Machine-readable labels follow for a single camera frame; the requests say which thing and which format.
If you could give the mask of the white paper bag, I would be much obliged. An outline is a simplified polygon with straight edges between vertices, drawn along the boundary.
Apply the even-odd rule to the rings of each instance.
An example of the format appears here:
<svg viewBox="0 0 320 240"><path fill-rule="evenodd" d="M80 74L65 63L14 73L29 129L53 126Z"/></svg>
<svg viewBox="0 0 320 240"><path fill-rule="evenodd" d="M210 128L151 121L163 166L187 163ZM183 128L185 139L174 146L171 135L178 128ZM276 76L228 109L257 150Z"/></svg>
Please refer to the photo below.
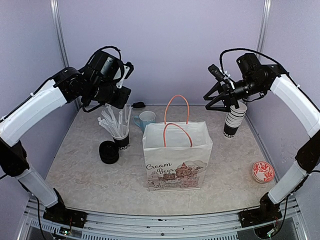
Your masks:
<svg viewBox="0 0 320 240"><path fill-rule="evenodd" d="M200 189L213 141L204 121L150 123L142 137L150 192Z"/></svg>

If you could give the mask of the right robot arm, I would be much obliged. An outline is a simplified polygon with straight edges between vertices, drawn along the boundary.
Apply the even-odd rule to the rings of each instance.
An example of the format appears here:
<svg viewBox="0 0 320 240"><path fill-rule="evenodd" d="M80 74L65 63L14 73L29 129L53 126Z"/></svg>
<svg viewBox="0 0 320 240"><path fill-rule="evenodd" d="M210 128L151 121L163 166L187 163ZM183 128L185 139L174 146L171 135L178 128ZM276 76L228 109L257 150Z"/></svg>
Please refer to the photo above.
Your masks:
<svg viewBox="0 0 320 240"><path fill-rule="evenodd" d="M239 107L240 99L255 94L263 98L268 92L272 92L293 112L309 136L309 140L298 150L289 170L260 199L255 216L260 222L266 222L279 209L279 204L320 163L320 110L279 62L262 64L257 57L259 52L251 49L246 49L245 52L236 60L242 74L239 81L228 77L223 66L212 64L208 67L217 83L203 97L208 101L205 108L209 111L230 112L232 107Z"/></svg>

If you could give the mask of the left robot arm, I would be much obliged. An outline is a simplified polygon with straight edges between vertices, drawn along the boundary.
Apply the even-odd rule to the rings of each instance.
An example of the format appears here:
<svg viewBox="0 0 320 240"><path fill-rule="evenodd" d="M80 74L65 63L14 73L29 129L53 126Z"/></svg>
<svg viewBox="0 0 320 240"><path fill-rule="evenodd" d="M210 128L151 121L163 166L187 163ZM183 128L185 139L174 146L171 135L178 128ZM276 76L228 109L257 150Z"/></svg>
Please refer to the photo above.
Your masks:
<svg viewBox="0 0 320 240"><path fill-rule="evenodd" d="M70 211L60 194L50 187L27 162L21 137L54 110L80 99L84 112L92 101L98 107L106 104L123 109L131 90L123 85L134 70L131 62L124 63L105 50L95 51L81 69L66 67L44 83L14 110L0 120L0 166L5 174L14 177L49 210L57 221L70 218Z"/></svg>

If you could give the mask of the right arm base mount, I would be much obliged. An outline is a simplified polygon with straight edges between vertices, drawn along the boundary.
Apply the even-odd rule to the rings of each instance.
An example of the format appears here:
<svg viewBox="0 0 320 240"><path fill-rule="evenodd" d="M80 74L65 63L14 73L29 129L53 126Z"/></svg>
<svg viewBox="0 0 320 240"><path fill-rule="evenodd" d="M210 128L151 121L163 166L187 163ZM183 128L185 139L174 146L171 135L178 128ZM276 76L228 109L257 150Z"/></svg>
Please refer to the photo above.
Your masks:
<svg viewBox="0 0 320 240"><path fill-rule="evenodd" d="M242 228L251 227L282 218L280 204L274 204L268 193L264 194L260 199L258 208L244 209L238 216Z"/></svg>

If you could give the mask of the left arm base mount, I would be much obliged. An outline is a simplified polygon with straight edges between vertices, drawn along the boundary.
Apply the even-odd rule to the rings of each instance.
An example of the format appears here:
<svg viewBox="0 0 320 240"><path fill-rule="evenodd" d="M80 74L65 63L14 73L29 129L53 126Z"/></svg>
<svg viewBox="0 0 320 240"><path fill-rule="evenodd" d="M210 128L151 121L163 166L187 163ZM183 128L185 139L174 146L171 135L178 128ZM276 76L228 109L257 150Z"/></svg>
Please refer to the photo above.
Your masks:
<svg viewBox="0 0 320 240"><path fill-rule="evenodd" d="M88 214L84 211L66 208L59 192L55 188L53 190L57 195L57 203L45 208L43 218L54 223L83 229Z"/></svg>

